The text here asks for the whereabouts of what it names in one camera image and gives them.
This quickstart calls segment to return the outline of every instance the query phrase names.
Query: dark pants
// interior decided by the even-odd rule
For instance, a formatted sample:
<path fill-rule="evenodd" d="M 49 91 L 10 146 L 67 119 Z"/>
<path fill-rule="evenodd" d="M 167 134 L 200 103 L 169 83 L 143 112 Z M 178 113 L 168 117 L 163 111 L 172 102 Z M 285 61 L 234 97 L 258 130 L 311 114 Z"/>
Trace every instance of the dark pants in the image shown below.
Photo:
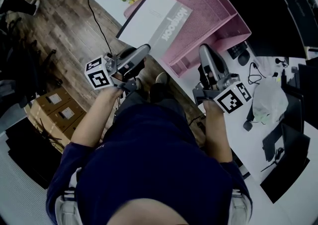
<path fill-rule="evenodd" d="M 0 7 L 0 14 L 5 13 L 9 10 L 14 12 L 22 12 L 29 15 L 33 15 L 36 6 L 28 3 L 26 0 L 4 0 Z"/>
<path fill-rule="evenodd" d="M 123 104 L 115 112 L 114 122 L 116 120 L 116 117 L 126 108 L 129 108 L 136 104 L 147 103 L 147 96 L 148 94 L 146 92 L 140 90 L 130 93 L 124 100 Z M 154 84 L 150 89 L 149 96 L 150 103 L 171 109 L 178 115 L 183 117 L 186 121 L 185 113 L 182 106 L 179 104 L 179 102 L 176 101 L 176 99 L 174 99 L 173 95 L 167 91 L 167 88 L 163 84 Z"/>

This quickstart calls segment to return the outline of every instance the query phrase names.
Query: navy blue shirt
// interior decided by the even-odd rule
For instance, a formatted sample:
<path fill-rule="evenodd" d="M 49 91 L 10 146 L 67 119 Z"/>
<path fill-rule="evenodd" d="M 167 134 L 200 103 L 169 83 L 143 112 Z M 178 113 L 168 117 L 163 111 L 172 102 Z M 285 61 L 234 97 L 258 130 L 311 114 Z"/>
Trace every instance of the navy blue shirt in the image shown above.
<path fill-rule="evenodd" d="M 140 198 L 170 206 L 190 225 L 227 224 L 233 188 L 248 195 L 234 163 L 208 157 L 183 118 L 151 104 L 123 111 L 96 149 L 66 146 L 47 194 L 55 223 L 55 200 L 79 167 L 76 194 L 84 225 L 106 225 L 124 203 Z"/>

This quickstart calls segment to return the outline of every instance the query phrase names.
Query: stacked cardboard box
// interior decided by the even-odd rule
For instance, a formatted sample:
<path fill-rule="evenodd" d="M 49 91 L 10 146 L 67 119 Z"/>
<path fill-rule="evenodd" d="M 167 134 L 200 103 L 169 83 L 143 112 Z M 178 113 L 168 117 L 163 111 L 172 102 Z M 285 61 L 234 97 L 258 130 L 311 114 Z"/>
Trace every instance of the stacked cardboard box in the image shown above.
<path fill-rule="evenodd" d="M 34 100 L 28 118 L 33 125 L 44 129 L 62 146 L 66 146 L 82 118 L 84 110 L 64 88 L 56 89 Z"/>

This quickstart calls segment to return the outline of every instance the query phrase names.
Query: pink plastic basket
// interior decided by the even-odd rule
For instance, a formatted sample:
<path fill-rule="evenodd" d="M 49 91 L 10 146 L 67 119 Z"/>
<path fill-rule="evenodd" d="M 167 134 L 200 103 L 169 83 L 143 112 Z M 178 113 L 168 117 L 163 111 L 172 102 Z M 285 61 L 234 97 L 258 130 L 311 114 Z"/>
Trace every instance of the pink plastic basket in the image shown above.
<path fill-rule="evenodd" d="M 128 18 L 142 0 L 126 11 Z M 209 44 L 221 52 L 246 40 L 250 29 L 229 0 L 177 0 L 193 10 L 162 60 L 180 77 L 198 66 L 199 46 Z"/>

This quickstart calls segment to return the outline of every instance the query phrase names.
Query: desk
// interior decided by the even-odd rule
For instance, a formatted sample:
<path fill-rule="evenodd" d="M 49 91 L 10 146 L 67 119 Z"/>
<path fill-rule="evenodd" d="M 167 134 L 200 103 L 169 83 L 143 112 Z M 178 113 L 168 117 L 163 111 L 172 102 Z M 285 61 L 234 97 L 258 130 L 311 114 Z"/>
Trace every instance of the desk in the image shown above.
<path fill-rule="evenodd" d="M 111 14 L 119 24 L 123 25 L 126 21 L 124 17 L 124 11 L 129 6 L 128 3 L 120 0 L 96 0 L 109 14 Z M 273 58 L 260 59 L 256 58 L 250 49 L 248 51 L 251 54 L 251 58 L 242 67 L 239 65 L 237 59 L 232 60 L 228 52 L 222 53 L 224 60 L 226 61 L 230 72 L 237 73 L 240 75 L 241 81 L 251 94 L 254 94 L 256 84 L 249 85 L 247 78 L 249 74 L 249 65 L 251 62 L 256 61 L 258 64 L 264 65 L 275 65 Z M 196 68 L 192 68 L 187 73 L 178 78 L 173 71 L 161 60 L 161 58 L 155 58 L 155 60 L 166 70 L 166 72 L 175 80 L 175 82 L 183 89 L 183 91 L 194 101 L 192 89 L 200 81 L 200 75 Z M 291 66 L 297 66 L 298 63 L 304 64 L 304 59 L 290 59 Z M 290 78 L 291 66 L 287 68 L 287 77 Z M 270 70 L 266 71 L 261 65 L 259 66 L 260 71 L 264 75 L 270 75 Z M 261 183 L 262 180 L 268 175 L 268 173 L 274 168 L 271 167 L 268 170 L 261 173 L 261 170 L 265 168 L 270 162 L 265 159 L 265 154 L 262 149 L 262 140 L 276 127 L 277 124 L 262 125 L 254 124 L 250 132 L 247 132 L 243 128 L 243 124 L 246 121 L 247 114 L 250 110 L 252 101 L 249 101 L 244 107 L 237 110 L 231 116 L 225 115 L 225 121 L 227 125 L 227 134 L 231 148 L 243 162 L 247 170 L 251 173 L 253 178 Z"/>

